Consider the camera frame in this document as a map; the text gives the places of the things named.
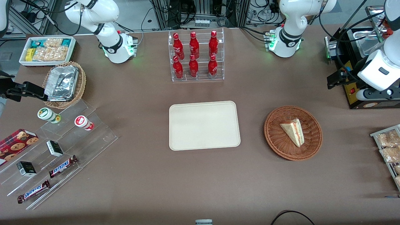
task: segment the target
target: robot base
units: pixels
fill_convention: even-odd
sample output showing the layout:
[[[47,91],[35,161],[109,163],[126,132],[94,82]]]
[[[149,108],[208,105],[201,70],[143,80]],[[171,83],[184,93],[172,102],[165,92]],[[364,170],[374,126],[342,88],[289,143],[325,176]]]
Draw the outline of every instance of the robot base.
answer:
[[[120,34],[120,36],[122,37],[122,45],[115,53],[106,52],[103,48],[106,57],[113,63],[123,63],[136,56],[138,39],[133,39],[132,36],[126,34]]]
[[[281,29],[282,27],[278,27],[275,30],[270,30],[269,36],[264,35],[264,40],[271,42],[265,43],[265,49],[275,53],[279,57],[288,58],[294,55],[294,53],[299,49],[301,40],[298,42],[297,46],[287,47],[279,37],[279,32]]]

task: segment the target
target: red bottle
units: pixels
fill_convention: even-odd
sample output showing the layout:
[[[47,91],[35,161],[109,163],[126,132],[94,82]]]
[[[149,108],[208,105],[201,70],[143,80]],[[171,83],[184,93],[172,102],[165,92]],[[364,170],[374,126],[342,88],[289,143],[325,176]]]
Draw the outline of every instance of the red bottle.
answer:
[[[208,54],[210,57],[214,54],[217,55],[218,53],[218,40],[217,40],[217,32],[216,31],[211,31],[211,39],[210,42],[208,43]]]
[[[182,63],[179,62],[179,58],[177,56],[174,56],[172,59],[174,60],[174,64],[172,64],[172,67],[174,68],[176,79],[182,80],[183,79]]]
[[[174,52],[179,60],[183,60],[185,58],[185,53],[183,53],[183,45],[182,42],[179,40],[178,33],[174,33],[172,35],[174,37]]]
[[[215,61],[215,55],[210,56],[210,61],[208,62],[208,77],[214,79],[217,77],[217,66],[218,63]]]
[[[200,47],[199,47],[199,41],[196,38],[196,32],[191,32],[190,33],[190,53],[195,56],[195,58],[200,57]]]
[[[199,73],[199,64],[197,63],[196,57],[193,54],[190,55],[189,68],[190,68],[190,75],[193,78],[196,78]]]

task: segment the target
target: wicker basket with foil tray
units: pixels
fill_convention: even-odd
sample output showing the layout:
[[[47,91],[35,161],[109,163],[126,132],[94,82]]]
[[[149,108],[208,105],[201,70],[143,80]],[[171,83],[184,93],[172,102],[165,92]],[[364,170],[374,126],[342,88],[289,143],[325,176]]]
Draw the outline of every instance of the wicker basket with foil tray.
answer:
[[[68,106],[72,105],[74,102],[76,102],[82,98],[83,93],[85,92],[86,74],[85,74],[85,71],[83,71],[82,67],[76,62],[67,62],[67,63],[57,65],[55,67],[58,67],[58,66],[75,66],[79,69],[78,80],[76,82],[76,88],[75,88],[75,96],[71,101],[69,101],[69,102],[51,102],[51,101],[44,102],[46,104],[46,106],[48,106],[48,107],[65,109]],[[47,76],[44,79],[44,82],[42,85],[43,88],[46,87],[47,79],[49,78],[50,71],[47,73]]]
[[[280,123],[298,118],[304,134],[304,144],[297,147]],[[268,144],[280,156],[292,161],[313,157],[322,145],[322,130],[318,121],[308,111],[297,106],[274,109],[265,120],[264,134]]]

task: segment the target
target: small black box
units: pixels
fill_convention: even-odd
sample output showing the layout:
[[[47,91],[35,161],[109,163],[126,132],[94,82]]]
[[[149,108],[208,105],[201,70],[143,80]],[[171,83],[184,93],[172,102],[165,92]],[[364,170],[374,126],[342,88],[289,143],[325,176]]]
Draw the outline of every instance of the small black box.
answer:
[[[17,167],[22,176],[32,177],[36,175],[36,170],[30,162],[20,161],[17,163]]]
[[[46,144],[47,144],[47,148],[50,151],[50,154],[57,156],[57,157],[60,157],[64,154],[64,152],[62,152],[62,150],[61,150],[60,145],[57,142],[50,140],[50,141],[46,142]]]

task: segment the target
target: brown tablecloth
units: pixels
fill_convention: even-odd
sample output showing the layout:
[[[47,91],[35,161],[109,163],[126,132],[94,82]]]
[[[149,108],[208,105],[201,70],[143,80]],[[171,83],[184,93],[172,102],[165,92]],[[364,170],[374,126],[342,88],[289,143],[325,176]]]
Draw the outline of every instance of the brown tablecloth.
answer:
[[[76,36],[84,99],[121,137],[33,211],[0,190],[0,224],[187,225],[209,218],[215,225],[253,225],[285,209],[316,224],[395,224],[400,199],[383,197],[398,192],[369,134],[399,124],[399,110],[349,110],[340,87],[326,88],[336,68],[325,60],[317,25],[307,28],[291,58],[266,52],[239,29],[224,31],[225,80],[192,84],[171,81],[168,32],[146,33],[137,57],[123,64],[111,63],[95,36]],[[48,70],[21,66],[16,80],[42,84]],[[237,105],[238,147],[169,149],[171,105],[223,100]],[[310,160],[287,161],[265,140],[268,113],[287,104],[308,110],[322,127],[323,145]],[[0,138],[40,128],[43,105],[7,101]]]

